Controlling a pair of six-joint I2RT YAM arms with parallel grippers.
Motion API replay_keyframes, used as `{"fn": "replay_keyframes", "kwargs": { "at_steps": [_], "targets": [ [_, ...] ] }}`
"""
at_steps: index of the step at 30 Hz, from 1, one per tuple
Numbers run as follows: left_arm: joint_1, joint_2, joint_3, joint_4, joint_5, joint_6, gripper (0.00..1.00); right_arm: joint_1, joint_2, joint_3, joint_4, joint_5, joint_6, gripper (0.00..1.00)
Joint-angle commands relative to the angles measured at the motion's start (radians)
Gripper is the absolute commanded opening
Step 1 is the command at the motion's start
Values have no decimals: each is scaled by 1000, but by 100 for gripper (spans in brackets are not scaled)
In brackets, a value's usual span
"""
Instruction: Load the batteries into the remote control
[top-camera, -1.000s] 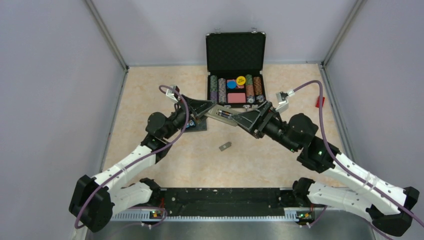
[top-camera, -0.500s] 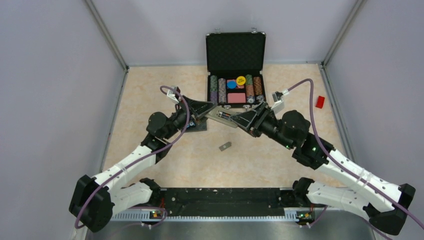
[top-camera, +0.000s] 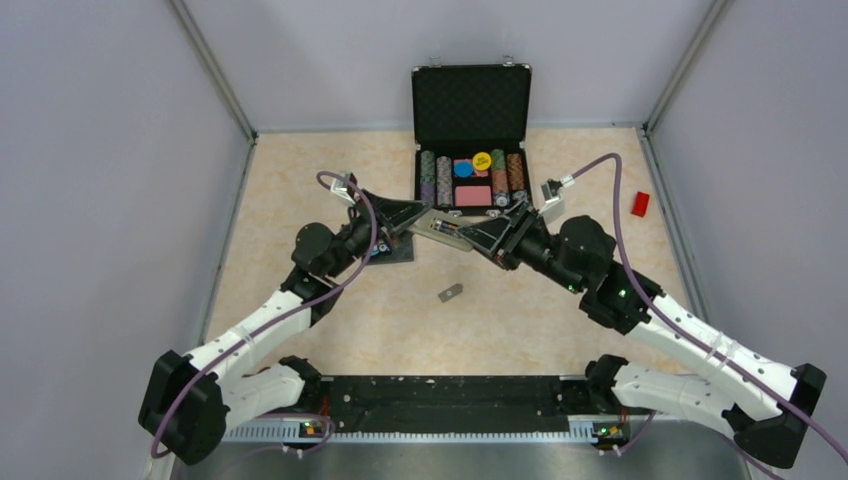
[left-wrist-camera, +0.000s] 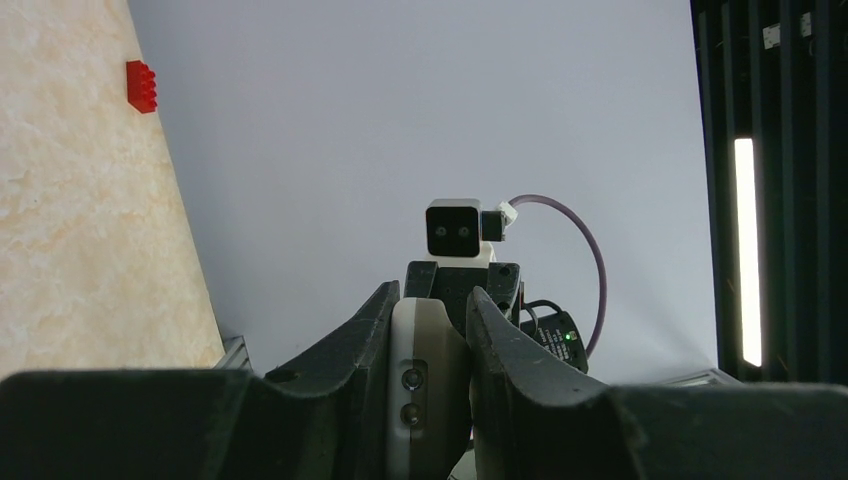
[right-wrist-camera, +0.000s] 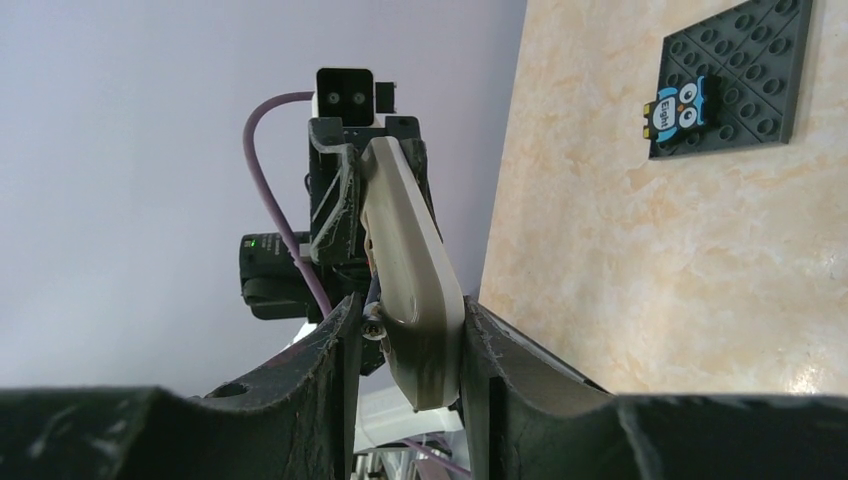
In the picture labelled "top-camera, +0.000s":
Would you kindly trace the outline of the grey remote battery cover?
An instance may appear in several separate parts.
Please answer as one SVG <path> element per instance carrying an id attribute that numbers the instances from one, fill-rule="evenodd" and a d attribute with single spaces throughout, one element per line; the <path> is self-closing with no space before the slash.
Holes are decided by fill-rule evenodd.
<path id="1" fill-rule="evenodd" d="M 464 286 L 461 283 L 456 283 L 438 293 L 438 298 L 442 303 L 445 303 L 464 291 Z"/>

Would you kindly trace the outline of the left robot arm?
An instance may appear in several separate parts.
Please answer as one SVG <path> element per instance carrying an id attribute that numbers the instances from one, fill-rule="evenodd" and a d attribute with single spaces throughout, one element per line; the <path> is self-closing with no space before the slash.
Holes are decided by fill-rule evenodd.
<path id="1" fill-rule="evenodd" d="M 263 413 L 289 406 L 302 414 L 314 410 L 321 388 L 303 361 L 284 360 L 258 373 L 252 368 L 333 309 L 346 286 L 336 281 L 340 274 L 364 268 L 378 240 L 398 239 L 431 207 L 364 190 L 338 231 L 319 222 L 304 225 L 295 238 L 293 269 L 254 312 L 207 344 L 185 354 L 169 350 L 155 361 L 138 416 L 154 438 L 152 458 L 195 465 L 226 433 Z"/>

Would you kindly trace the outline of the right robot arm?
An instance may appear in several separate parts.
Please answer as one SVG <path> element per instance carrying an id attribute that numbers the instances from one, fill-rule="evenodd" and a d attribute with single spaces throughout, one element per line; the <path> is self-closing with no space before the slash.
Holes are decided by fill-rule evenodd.
<path id="1" fill-rule="evenodd" d="M 457 234 L 498 267 L 526 265 L 577 294 L 590 320 L 691 371 L 685 379 L 602 356 L 586 370 L 586 397 L 594 409 L 669 413 L 721 434 L 766 465 L 793 467 L 826 380 L 822 370 L 771 360 L 708 325 L 618 262 L 615 239 L 587 215 L 567 219 L 552 233 L 538 211 L 519 204 Z"/>

